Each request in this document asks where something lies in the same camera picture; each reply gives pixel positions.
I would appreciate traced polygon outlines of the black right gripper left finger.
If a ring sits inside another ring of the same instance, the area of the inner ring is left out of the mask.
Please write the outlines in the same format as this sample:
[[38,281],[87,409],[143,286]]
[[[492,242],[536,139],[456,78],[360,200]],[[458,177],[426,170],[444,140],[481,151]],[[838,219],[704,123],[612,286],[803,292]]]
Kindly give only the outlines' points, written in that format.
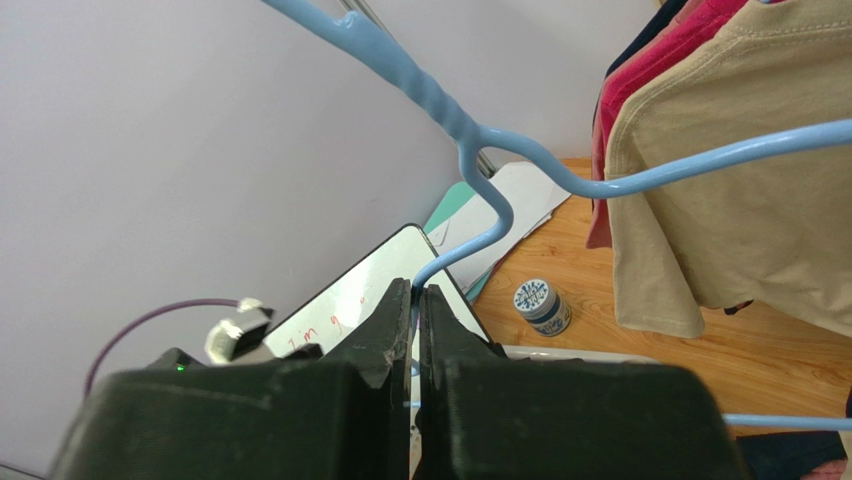
[[412,288],[393,280],[326,354],[142,369],[83,402],[53,479],[404,479]]

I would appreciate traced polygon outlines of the white plastic perforated basket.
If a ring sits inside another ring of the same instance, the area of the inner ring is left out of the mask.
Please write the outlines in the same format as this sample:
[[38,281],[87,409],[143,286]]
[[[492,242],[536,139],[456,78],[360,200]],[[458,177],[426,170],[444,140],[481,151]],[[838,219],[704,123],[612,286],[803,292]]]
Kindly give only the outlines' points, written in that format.
[[546,348],[520,345],[497,345],[496,349],[511,360],[531,360],[538,362],[574,361],[611,364],[642,364],[659,365],[660,362],[646,356],[600,352],[589,350],[573,350]]

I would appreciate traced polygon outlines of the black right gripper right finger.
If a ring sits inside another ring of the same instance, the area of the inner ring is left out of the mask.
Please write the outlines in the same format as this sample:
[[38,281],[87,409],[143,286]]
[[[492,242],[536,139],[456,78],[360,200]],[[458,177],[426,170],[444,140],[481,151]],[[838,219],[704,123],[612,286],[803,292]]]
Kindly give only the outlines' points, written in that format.
[[670,365],[511,360],[419,296],[423,479],[745,479],[707,387]]

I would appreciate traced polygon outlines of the black daisy print t shirt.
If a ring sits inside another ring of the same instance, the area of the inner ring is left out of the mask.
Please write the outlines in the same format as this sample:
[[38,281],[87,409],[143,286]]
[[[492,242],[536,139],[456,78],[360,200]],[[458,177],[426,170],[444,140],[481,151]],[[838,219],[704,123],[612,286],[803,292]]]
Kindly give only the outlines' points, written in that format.
[[724,419],[735,426],[795,429],[736,438],[749,479],[851,477],[850,400],[844,419],[746,414],[726,414]]

